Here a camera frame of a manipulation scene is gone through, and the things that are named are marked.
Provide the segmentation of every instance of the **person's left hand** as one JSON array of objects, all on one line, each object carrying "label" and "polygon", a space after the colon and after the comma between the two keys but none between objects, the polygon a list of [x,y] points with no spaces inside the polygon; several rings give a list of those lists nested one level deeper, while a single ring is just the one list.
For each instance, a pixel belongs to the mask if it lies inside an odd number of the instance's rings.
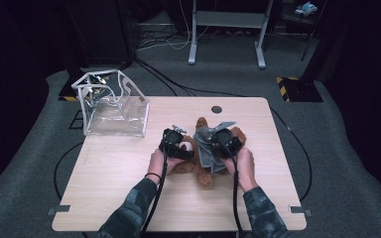
[{"label": "person's left hand", "polygon": [[[177,158],[167,158],[167,172],[168,175],[175,165],[182,163],[184,160]],[[148,166],[148,173],[154,173],[158,176],[162,176],[163,173],[163,162],[164,162],[164,154],[162,151],[157,149],[153,154],[151,154],[150,165]],[[156,184],[159,184],[160,178],[154,175],[147,175],[146,178],[151,179]]]}]

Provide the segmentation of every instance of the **metal stand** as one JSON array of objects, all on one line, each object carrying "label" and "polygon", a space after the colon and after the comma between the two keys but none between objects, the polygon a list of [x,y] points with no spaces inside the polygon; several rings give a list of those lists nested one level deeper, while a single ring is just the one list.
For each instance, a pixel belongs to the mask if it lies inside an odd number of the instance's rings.
[{"label": "metal stand", "polygon": [[196,62],[196,27],[197,26],[216,26],[216,27],[240,27],[240,28],[259,28],[261,33],[258,42],[255,42],[255,51],[258,59],[258,66],[265,68],[265,60],[262,52],[262,42],[265,37],[270,12],[274,0],[269,0],[265,13],[230,13],[230,12],[210,12],[197,11],[196,0],[193,0],[191,45],[189,64]]}]

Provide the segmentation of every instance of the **person's right hand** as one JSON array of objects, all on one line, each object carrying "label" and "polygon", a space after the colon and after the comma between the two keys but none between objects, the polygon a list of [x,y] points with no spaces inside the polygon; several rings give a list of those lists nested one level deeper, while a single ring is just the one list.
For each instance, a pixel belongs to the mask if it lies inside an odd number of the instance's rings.
[{"label": "person's right hand", "polygon": [[[232,159],[221,159],[228,172],[234,176],[235,168]],[[239,171],[239,185],[243,192],[259,186],[255,180],[255,162],[249,149],[243,147],[237,154],[237,170]]]},{"label": "person's right hand", "polygon": [[[166,175],[168,175],[176,165],[184,161],[185,160],[167,157]],[[154,173],[158,176],[147,175],[147,178],[151,179],[155,184],[159,184],[160,177],[162,176],[162,173],[163,173],[163,166],[164,166],[164,154],[159,149],[156,149],[156,151],[153,154],[151,154],[150,165],[148,166],[148,173]]]}]

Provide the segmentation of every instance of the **brown teddy bear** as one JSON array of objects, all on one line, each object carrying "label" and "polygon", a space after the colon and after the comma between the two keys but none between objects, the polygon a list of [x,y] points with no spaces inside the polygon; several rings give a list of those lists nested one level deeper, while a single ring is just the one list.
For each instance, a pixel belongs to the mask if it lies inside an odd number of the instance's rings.
[{"label": "brown teddy bear", "polygon": [[[199,117],[196,121],[195,128],[198,129],[200,127],[208,127],[208,123],[206,122],[206,119],[204,117]],[[243,134],[240,128],[233,127],[230,131],[233,133],[233,136],[237,137],[244,146],[244,144],[246,143],[246,136]],[[199,149],[196,140],[194,140],[191,136],[184,135],[182,142],[189,142],[191,144],[192,149],[194,151],[194,156],[190,160],[176,165],[171,171],[171,174],[184,174],[194,172],[194,174],[196,175],[197,182],[202,187],[210,187],[213,183],[212,173],[209,168],[204,168],[200,163]]]}]

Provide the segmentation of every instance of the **black cable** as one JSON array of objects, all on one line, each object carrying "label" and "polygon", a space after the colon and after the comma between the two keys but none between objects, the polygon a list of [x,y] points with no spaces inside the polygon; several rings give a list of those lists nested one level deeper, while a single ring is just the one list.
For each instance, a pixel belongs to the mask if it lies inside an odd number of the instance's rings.
[{"label": "black cable", "polygon": [[308,151],[306,150],[305,146],[302,144],[302,142],[299,140],[299,138],[296,136],[296,134],[293,132],[293,130],[289,126],[287,126],[286,122],[283,120],[283,118],[280,116],[280,114],[278,114],[278,112],[276,110],[274,110],[274,108],[270,107],[270,109],[271,109],[271,111],[273,111],[275,113],[275,115],[277,115],[277,117],[280,119],[280,121],[283,123],[283,125],[293,135],[293,137],[299,143],[300,147],[302,148],[303,152],[306,155],[306,160],[308,161],[308,166],[309,166],[309,183],[308,183],[308,188],[306,189],[305,193],[300,198],[300,201],[303,201],[308,196],[309,192],[311,191],[311,187],[312,187],[313,171],[312,171],[311,158],[309,157]]},{"label": "black cable", "polygon": [[[163,142],[165,141],[166,133],[163,133]],[[167,175],[167,154],[169,153],[169,150],[166,151],[166,143],[163,144],[163,172],[162,172],[162,179],[159,183],[159,189],[157,190],[156,197],[154,198],[153,207],[151,207],[151,211],[147,217],[147,220],[145,221],[144,226],[141,230],[141,236],[144,235],[144,233],[147,231],[148,225],[150,224],[151,219],[153,218],[154,212],[156,211],[157,204],[159,203],[160,195],[162,194],[164,182]]]},{"label": "black cable", "polygon": [[146,71],[148,71],[149,73],[151,73],[153,76],[155,76],[158,80],[160,80],[165,86],[167,86],[171,91],[172,93],[175,95],[175,96],[178,96],[176,94],[176,92],[164,81],[162,80],[159,76],[156,75],[159,74],[160,76],[162,76],[165,80],[169,81],[170,83],[180,87],[184,92],[187,93],[188,96],[191,96],[191,94],[194,96],[194,93],[190,92],[188,89],[186,88],[183,88],[181,85],[179,85],[178,83],[174,83],[171,79],[169,79],[167,76],[163,75],[162,73],[160,73],[159,71],[157,71],[155,68],[153,68],[152,66],[150,66],[149,64],[147,64],[145,61],[141,60],[141,59],[138,59],[137,57],[134,58],[134,61],[139,64],[143,69],[145,69]]},{"label": "black cable", "polygon": [[145,61],[143,61],[142,59],[138,59],[137,57],[135,57],[135,60],[138,61],[140,63],[140,66],[142,66],[142,64],[145,66],[144,69],[147,69],[150,68],[151,70],[153,70],[154,72],[156,72],[158,75],[162,76],[165,80],[167,80],[168,82],[170,82],[171,84],[181,88],[182,90],[184,91],[187,91],[187,90],[193,90],[193,91],[199,91],[199,92],[206,92],[206,93],[216,93],[216,94],[224,94],[224,95],[230,95],[230,96],[241,96],[241,95],[238,95],[238,94],[233,94],[233,93],[228,93],[228,92],[219,92],[219,91],[210,91],[210,90],[202,90],[202,89],[197,89],[197,88],[192,88],[192,87],[187,87],[187,86],[183,86],[177,82],[174,82],[173,80],[171,80],[169,77],[165,76],[163,73],[161,73],[160,71],[158,71],[156,68],[154,68],[153,66],[147,64]]},{"label": "black cable", "polygon": [[[59,191],[59,188],[58,188],[58,180],[57,180],[57,177],[58,177],[58,168],[59,168],[59,165],[61,164],[62,160],[64,159],[64,157],[69,154],[71,151],[73,151],[75,148],[77,148],[78,146],[82,145],[83,142],[81,143],[78,143],[74,146],[72,146],[69,150],[67,150],[65,153],[63,153],[63,155],[61,156],[61,158],[58,160],[57,164],[55,165],[55,169],[54,169],[54,187],[55,187],[55,191],[57,192],[57,196],[59,198],[59,200],[61,201],[62,200],[62,196],[61,196],[61,193]],[[85,232],[81,232],[82,236],[84,238],[88,238],[88,234],[85,233]]]},{"label": "black cable", "polygon": [[143,32],[141,35],[142,36],[140,36],[140,43],[138,43],[138,46],[139,46],[137,49],[138,51],[151,47],[151,46],[155,46],[156,43],[158,42],[169,42],[169,41],[172,42],[181,38],[180,36],[175,35],[173,33],[168,34],[166,36],[162,36],[162,37],[156,37],[155,31],[146,31],[146,32]]},{"label": "black cable", "polygon": [[237,155],[234,156],[233,153],[231,153],[230,149],[224,144],[221,143],[221,146],[227,151],[227,154],[229,155],[230,159],[233,162],[234,165],[234,175],[233,175],[233,215],[234,220],[236,221],[236,226],[238,230],[239,237],[243,237],[243,229],[240,224],[239,219],[239,213],[237,212],[237,189],[239,187],[239,170],[237,169]]}]

